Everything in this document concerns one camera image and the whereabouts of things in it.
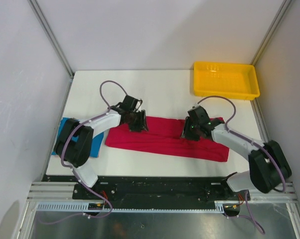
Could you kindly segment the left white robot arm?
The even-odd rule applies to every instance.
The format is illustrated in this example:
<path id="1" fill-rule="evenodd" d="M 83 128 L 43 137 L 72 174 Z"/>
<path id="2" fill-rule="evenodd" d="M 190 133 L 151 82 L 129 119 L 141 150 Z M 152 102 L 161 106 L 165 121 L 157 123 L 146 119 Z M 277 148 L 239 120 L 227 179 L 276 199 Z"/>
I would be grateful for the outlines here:
<path id="1" fill-rule="evenodd" d="M 69 118 L 56 139 L 53 151 L 60 157 L 62 166 L 71 169 L 84 185 L 83 193 L 90 199 L 97 198 L 101 193 L 101 187 L 96 184 L 98 175 L 89 160 L 93 138 L 120 125 L 127 125 L 132 132 L 148 131 L 146 111 L 127 111 L 112 106 L 90 119 Z"/>

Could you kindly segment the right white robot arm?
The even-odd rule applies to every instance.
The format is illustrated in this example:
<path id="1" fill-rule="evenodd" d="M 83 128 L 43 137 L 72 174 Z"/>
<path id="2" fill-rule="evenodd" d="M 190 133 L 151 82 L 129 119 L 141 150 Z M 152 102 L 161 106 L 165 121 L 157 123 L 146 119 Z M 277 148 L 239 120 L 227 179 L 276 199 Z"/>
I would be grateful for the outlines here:
<path id="1" fill-rule="evenodd" d="M 208 139 L 236 152 L 249 164 L 249 170 L 233 173 L 220 187 L 221 196 L 232 200 L 239 191 L 257 189 L 267 194 L 270 191 L 284 193 L 286 179 L 291 176 L 287 161 L 279 144 L 275 141 L 263 142 L 230 129 L 226 122 L 215 118 L 204 124 L 186 117 L 181 135 L 185 139 Z"/>

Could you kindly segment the red polo shirt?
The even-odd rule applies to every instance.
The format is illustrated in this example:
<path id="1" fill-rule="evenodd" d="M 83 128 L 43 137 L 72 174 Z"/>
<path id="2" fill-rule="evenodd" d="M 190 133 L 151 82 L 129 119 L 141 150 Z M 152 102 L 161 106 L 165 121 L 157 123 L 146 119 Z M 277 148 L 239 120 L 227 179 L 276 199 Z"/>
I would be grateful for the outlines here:
<path id="1" fill-rule="evenodd" d="M 108 147 L 169 156 L 227 162 L 229 148 L 201 138 L 192 141 L 181 137 L 185 120 L 147 117 L 148 131 L 132 132 L 123 124 L 111 128 L 105 140 Z"/>

